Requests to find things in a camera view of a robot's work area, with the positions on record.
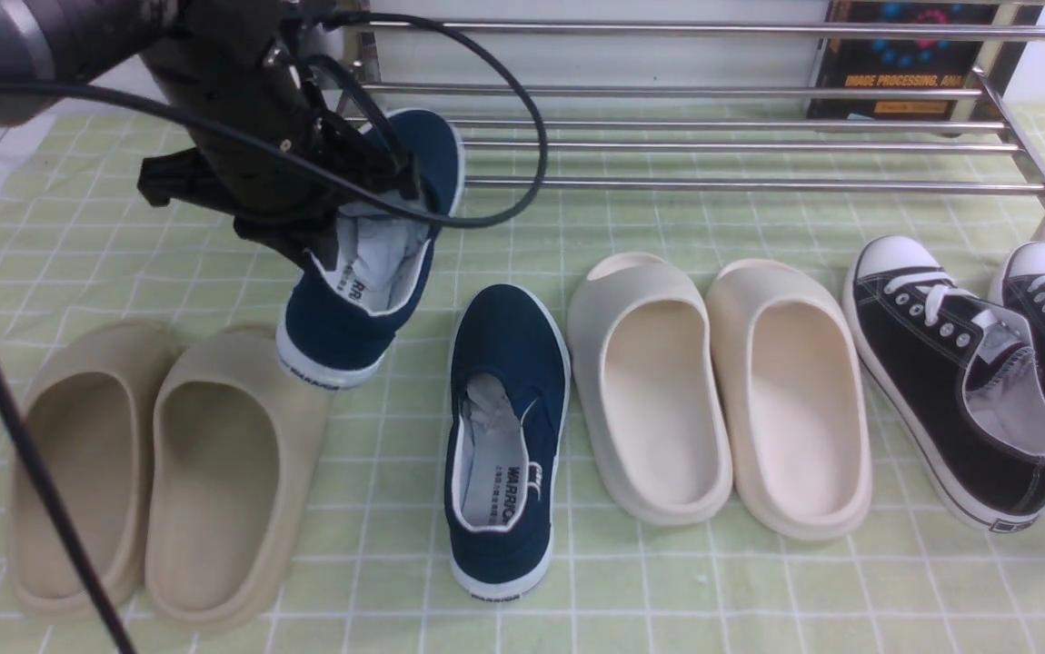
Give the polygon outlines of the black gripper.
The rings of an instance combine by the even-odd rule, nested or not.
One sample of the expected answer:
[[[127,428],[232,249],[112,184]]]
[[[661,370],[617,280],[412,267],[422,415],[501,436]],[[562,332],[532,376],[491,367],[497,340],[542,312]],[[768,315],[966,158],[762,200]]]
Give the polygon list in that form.
[[[283,29],[293,9],[283,1],[190,1],[168,36],[141,55],[160,90],[178,109],[237,129],[274,150],[318,164],[373,195],[423,198],[409,146],[394,114],[376,123],[331,115],[318,88],[291,59]],[[315,256],[336,268],[336,212],[344,195],[301,176],[269,154],[190,129],[194,148],[144,160],[137,181],[153,207],[178,202],[229,214],[236,235],[306,265]]]

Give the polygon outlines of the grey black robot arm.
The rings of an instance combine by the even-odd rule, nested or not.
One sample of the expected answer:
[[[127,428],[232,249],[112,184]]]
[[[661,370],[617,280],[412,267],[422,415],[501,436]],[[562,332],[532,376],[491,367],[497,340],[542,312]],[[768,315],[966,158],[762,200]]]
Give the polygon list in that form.
[[[429,228],[274,157],[302,158],[386,198],[424,196],[390,121],[363,136],[316,86],[319,66],[357,88],[330,54],[306,48],[316,20],[334,11],[332,1],[0,1],[0,81],[86,85],[141,59],[170,106],[272,149],[189,129],[194,148],[142,162],[146,202],[231,215],[237,235],[294,263],[312,256],[328,272],[355,265],[382,282],[422,252]]]

